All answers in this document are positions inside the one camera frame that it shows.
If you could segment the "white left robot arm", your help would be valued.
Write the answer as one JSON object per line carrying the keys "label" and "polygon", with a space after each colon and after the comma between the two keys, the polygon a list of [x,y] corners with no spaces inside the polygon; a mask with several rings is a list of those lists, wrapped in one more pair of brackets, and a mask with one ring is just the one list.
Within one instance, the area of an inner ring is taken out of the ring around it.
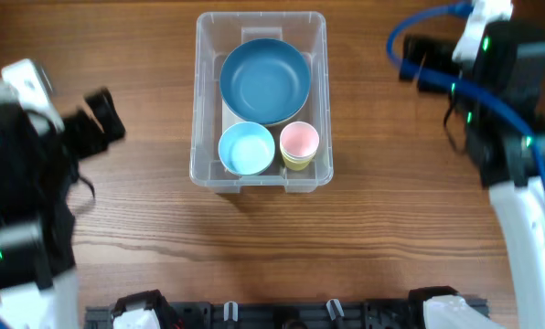
{"label": "white left robot arm", "polygon": [[54,122],[33,106],[0,104],[0,328],[77,328],[70,187],[81,160],[125,136],[106,88]]}

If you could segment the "yellow plastic cup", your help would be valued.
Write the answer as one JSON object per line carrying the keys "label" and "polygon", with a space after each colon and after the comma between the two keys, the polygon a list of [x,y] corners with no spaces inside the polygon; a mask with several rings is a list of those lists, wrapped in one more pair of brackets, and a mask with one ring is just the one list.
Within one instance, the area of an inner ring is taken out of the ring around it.
{"label": "yellow plastic cup", "polygon": [[312,158],[307,159],[293,159],[283,155],[283,162],[285,167],[293,171],[302,171],[312,162]]}

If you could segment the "dark blue plate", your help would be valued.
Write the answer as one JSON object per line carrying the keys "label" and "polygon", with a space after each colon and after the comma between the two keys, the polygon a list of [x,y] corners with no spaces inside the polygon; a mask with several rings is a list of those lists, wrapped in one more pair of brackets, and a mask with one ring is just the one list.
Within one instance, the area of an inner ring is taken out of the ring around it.
{"label": "dark blue plate", "polygon": [[282,122],[306,104],[311,72],[289,43],[258,38],[236,47],[219,75],[223,101],[239,117],[261,125]]}

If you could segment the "light blue bowl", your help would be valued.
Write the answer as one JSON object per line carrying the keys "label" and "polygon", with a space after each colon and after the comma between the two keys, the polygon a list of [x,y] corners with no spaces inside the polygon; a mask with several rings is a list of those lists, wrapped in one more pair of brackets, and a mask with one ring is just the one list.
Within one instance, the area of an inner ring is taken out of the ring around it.
{"label": "light blue bowl", "polygon": [[238,122],[219,138],[219,159],[232,174],[259,175],[272,164],[275,141],[267,128],[256,122]]}

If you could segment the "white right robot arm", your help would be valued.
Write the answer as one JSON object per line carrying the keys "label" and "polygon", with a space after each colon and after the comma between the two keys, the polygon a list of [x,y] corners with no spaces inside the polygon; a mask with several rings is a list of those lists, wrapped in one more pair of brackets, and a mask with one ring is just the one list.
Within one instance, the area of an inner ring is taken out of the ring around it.
{"label": "white right robot arm", "polygon": [[536,112],[545,33],[511,23],[449,45],[408,35],[387,43],[403,80],[447,92],[465,117],[464,153],[478,168],[508,250],[523,328],[545,328],[545,117]]}

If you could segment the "pink plastic cup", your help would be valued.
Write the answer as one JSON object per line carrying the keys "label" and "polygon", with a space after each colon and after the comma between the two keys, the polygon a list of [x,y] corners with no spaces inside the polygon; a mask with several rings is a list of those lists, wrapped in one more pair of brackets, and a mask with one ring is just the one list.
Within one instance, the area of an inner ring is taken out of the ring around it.
{"label": "pink plastic cup", "polygon": [[313,125],[307,122],[292,122],[281,131],[280,147],[289,154],[306,156],[317,151],[320,136]]}

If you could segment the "cream white bowl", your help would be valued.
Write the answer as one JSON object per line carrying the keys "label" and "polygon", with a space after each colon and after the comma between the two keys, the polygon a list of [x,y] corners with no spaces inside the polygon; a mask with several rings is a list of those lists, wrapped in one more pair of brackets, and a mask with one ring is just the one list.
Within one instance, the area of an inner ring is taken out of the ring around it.
{"label": "cream white bowl", "polygon": [[[300,110],[297,114],[290,117],[289,119],[286,119],[282,122],[277,123],[271,123],[271,124],[265,124],[265,127],[273,127],[273,126],[280,126],[284,124],[288,124],[290,122],[300,121],[300,120],[307,120],[309,118],[310,114],[308,112],[308,108],[303,107],[302,110]],[[236,115],[229,107],[228,105],[223,102],[221,104],[221,126],[223,130],[226,130],[230,128],[232,125],[244,122],[244,119]]]}

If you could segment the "pale green plastic cup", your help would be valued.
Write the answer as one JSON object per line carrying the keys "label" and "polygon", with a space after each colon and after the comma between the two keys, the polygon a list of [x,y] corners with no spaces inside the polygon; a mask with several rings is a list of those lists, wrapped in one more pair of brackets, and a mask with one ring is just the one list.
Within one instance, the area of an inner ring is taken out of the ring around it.
{"label": "pale green plastic cup", "polygon": [[296,156],[296,155],[289,154],[283,148],[281,149],[281,154],[282,154],[284,160],[287,160],[287,161],[290,161],[290,162],[293,162],[293,163],[296,163],[296,164],[308,163],[308,162],[312,161],[313,158],[315,157],[315,152],[313,152],[312,154],[306,155],[306,156]]}

